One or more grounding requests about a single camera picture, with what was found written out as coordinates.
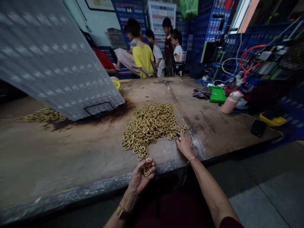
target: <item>pile of brass rings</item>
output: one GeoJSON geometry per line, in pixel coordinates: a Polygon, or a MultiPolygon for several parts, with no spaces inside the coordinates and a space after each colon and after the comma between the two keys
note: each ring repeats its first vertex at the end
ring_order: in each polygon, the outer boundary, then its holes
{"type": "Polygon", "coordinates": [[[143,174],[145,175],[146,178],[148,178],[148,176],[150,176],[151,170],[150,170],[150,161],[147,161],[145,163],[145,168],[143,169],[143,174]]]}
{"type": "Polygon", "coordinates": [[[147,147],[150,143],[154,144],[163,137],[171,141],[177,138],[176,133],[188,131],[190,126],[180,127],[177,122],[176,108],[179,106],[171,103],[150,102],[139,110],[133,110],[135,121],[127,123],[121,146],[125,150],[132,149],[137,154],[137,160],[141,161],[149,156],[147,147]]]}
{"type": "Polygon", "coordinates": [[[53,120],[64,121],[66,119],[67,118],[64,115],[60,114],[59,112],[56,112],[55,110],[49,107],[43,107],[38,111],[34,112],[33,114],[19,117],[18,119],[15,119],[13,121],[20,123],[34,123],[34,122],[44,123],[53,120]]]}

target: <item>hand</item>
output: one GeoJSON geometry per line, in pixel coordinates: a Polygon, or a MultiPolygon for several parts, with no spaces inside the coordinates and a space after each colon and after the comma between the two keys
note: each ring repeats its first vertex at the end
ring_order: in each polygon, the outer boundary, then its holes
{"type": "Polygon", "coordinates": [[[129,186],[124,193],[123,198],[120,201],[120,206],[130,212],[134,205],[136,204],[136,201],[139,198],[139,194],[145,189],[145,187],[148,185],[148,183],[155,177],[155,161],[153,161],[152,158],[147,158],[146,160],[139,163],[136,168],[134,169],[131,180],[129,183],[129,186]],[[143,169],[145,166],[145,163],[149,161],[150,163],[150,175],[148,178],[146,178],[143,174],[143,169]]]}
{"type": "Polygon", "coordinates": [[[180,141],[176,139],[177,148],[188,159],[195,157],[195,153],[192,150],[193,141],[188,138],[184,133],[180,134],[180,141]]]}
{"type": "Polygon", "coordinates": [[[153,158],[149,157],[146,160],[139,163],[132,173],[128,190],[132,194],[139,195],[145,189],[148,183],[153,179],[153,177],[155,176],[155,171],[156,171],[156,167],[153,158]],[[150,176],[148,176],[148,178],[146,178],[143,174],[143,169],[146,162],[151,162],[149,165],[151,173],[150,176]]]}

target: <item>wristwatch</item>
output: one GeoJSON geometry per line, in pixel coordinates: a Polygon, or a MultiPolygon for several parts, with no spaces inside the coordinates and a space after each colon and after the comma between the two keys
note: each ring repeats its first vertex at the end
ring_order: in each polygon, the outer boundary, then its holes
{"type": "Polygon", "coordinates": [[[120,205],[118,205],[115,214],[122,220],[126,220],[127,216],[129,215],[129,212],[125,211],[123,208],[121,208],[120,205]]]}

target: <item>pink pants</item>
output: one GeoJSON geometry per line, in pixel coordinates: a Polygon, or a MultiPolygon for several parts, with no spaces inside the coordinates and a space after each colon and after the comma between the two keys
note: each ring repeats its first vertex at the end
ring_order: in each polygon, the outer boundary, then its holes
{"type": "Polygon", "coordinates": [[[133,74],[140,76],[139,68],[136,67],[133,55],[129,54],[128,52],[126,52],[126,50],[122,48],[115,49],[114,52],[118,60],[123,65],[125,65],[125,67],[129,69],[129,71],[131,71],[133,74]]]}

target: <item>person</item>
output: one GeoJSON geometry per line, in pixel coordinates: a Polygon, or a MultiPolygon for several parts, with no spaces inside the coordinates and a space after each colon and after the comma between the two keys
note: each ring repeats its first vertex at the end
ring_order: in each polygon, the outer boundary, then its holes
{"type": "Polygon", "coordinates": [[[166,34],[165,39],[165,60],[166,60],[166,71],[168,74],[168,77],[173,77],[175,74],[175,63],[174,63],[174,57],[173,57],[173,47],[171,44],[171,32],[173,30],[171,20],[166,17],[162,22],[162,27],[164,29],[164,32],[166,34]]]}
{"type": "Polygon", "coordinates": [[[115,76],[116,74],[118,74],[118,70],[115,68],[106,53],[95,47],[93,47],[92,49],[94,50],[95,54],[97,55],[97,58],[99,59],[109,76],[115,76]]]}
{"type": "Polygon", "coordinates": [[[188,196],[171,196],[160,198],[155,203],[143,204],[146,208],[140,208],[135,222],[126,224],[127,216],[132,217],[132,209],[140,198],[141,192],[155,176],[155,161],[147,158],[134,169],[129,186],[115,213],[108,220],[105,228],[110,227],[215,227],[215,228],[243,228],[238,216],[232,208],[229,200],[216,180],[203,166],[192,150],[193,141],[184,133],[180,134],[181,140],[176,139],[177,148],[191,164],[198,180],[201,193],[205,199],[207,211],[198,206],[198,199],[188,196]],[[143,169],[149,162],[150,176],[145,178],[143,169]]]}
{"type": "Polygon", "coordinates": [[[172,30],[171,43],[174,46],[173,56],[175,62],[181,62],[183,59],[183,50],[181,48],[182,36],[181,32],[177,29],[172,30]]]}
{"type": "Polygon", "coordinates": [[[132,55],[133,54],[133,48],[136,45],[136,40],[133,39],[133,36],[131,35],[131,33],[129,33],[128,25],[126,25],[124,27],[124,32],[127,34],[128,39],[131,40],[130,49],[125,50],[125,49],[122,49],[122,48],[118,48],[118,49],[114,50],[114,52],[117,56],[116,69],[120,71],[121,70],[121,64],[123,64],[133,74],[135,74],[137,76],[140,76],[140,70],[136,66],[133,55],[132,55]]]}
{"type": "Polygon", "coordinates": [[[133,57],[136,66],[140,69],[140,77],[154,77],[156,75],[156,66],[151,48],[140,39],[141,30],[137,20],[131,18],[128,20],[128,37],[135,39],[136,46],[133,48],[133,57]]]}
{"type": "Polygon", "coordinates": [[[148,39],[149,44],[153,47],[153,54],[155,57],[155,66],[157,68],[157,76],[163,78],[165,76],[166,63],[162,56],[162,51],[159,48],[157,42],[155,41],[154,33],[151,29],[146,31],[146,38],[148,39]]]}

